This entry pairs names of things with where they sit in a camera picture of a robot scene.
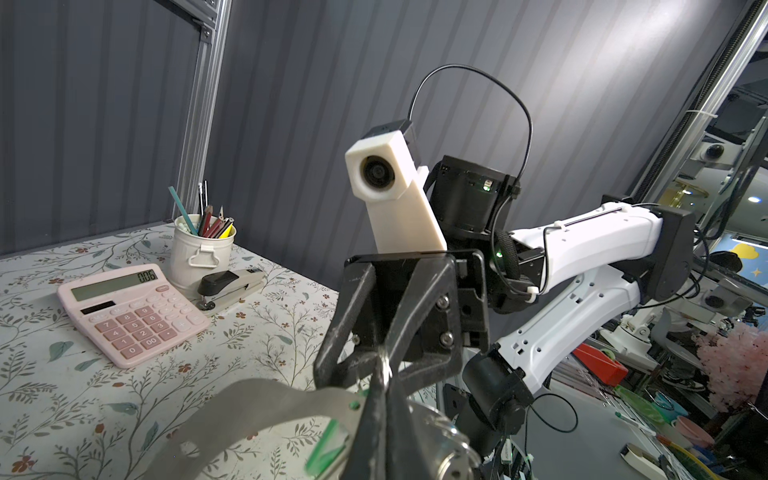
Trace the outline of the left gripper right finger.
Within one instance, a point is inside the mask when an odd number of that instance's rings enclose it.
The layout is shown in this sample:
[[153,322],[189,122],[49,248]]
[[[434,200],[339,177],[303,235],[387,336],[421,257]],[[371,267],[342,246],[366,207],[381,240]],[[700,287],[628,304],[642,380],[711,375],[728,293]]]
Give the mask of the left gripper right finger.
[[418,438],[410,404],[399,380],[383,376],[385,400],[384,479],[433,479],[431,460]]

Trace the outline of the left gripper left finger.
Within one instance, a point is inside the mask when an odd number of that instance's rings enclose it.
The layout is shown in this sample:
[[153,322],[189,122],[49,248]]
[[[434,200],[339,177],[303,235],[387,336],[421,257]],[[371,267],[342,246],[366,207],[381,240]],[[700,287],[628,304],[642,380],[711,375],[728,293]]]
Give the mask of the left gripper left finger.
[[387,458],[387,392],[390,361],[378,353],[369,393],[347,458],[342,479],[385,479]]

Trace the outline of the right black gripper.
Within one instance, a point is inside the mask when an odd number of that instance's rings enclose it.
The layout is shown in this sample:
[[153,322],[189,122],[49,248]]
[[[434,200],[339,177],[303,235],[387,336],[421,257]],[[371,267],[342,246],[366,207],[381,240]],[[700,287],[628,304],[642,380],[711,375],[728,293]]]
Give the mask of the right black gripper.
[[[460,369],[458,349],[488,345],[485,260],[477,250],[349,258],[313,364],[317,390],[371,375],[384,352],[407,394]],[[347,342],[353,350],[339,357]]]

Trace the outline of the green tagged key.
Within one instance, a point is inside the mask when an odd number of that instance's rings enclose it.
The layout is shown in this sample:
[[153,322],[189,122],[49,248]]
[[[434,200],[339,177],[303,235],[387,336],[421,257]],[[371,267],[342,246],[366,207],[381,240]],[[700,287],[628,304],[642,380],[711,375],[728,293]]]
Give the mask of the green tagged key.
[[369,390],[358,389],[356,398],[346,404],[355,414],[353,422],[331,419],[315,444],[304,471],[311,479],[340,479],[352,449]]

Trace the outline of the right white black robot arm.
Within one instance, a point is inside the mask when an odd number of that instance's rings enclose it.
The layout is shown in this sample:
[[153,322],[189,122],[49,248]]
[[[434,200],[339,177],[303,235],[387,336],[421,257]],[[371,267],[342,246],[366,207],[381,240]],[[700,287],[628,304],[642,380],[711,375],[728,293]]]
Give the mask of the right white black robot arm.
[[406,149],[358,143],[345,162],[378,251],[345,263],[314,383],[370,377],[393,405],[460,376],[469,397],[458,426],[480,455],[521,428],[564,357],[690,273],[685,212],[608,202],[544,227],[476,231],[452,250],[424,191],[431,174]]

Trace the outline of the black white stapler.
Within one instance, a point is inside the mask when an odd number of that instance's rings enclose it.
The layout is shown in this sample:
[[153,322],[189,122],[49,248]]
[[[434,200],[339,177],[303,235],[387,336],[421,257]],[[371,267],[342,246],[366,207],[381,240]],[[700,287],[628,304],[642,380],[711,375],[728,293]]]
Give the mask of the black white stapler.
[[259,268],[227,270],[205,275],[198,284],[195,305],[216,315],[263,287],[266,273]]

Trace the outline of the white pen cup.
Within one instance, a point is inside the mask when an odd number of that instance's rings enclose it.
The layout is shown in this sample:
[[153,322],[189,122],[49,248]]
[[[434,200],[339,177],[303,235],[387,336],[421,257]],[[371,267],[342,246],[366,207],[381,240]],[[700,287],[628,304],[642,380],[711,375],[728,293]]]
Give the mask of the white pen cup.
[[167,278],[184,296],[195,297],[204,276],[228,269],[237,230],[233,218],[216,216],[211,207],[202,215],[188,213],[176,189],[168,190],[179,216],[173,220]]

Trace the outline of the pink calculator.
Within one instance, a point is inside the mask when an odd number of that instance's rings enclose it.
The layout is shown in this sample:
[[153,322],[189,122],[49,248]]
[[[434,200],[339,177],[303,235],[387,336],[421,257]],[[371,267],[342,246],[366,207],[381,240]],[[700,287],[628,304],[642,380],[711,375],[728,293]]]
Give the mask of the pink calculator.
[[64,283],[57,296],[76,329],[122,369],[147,362],[211,325],[156,264]]

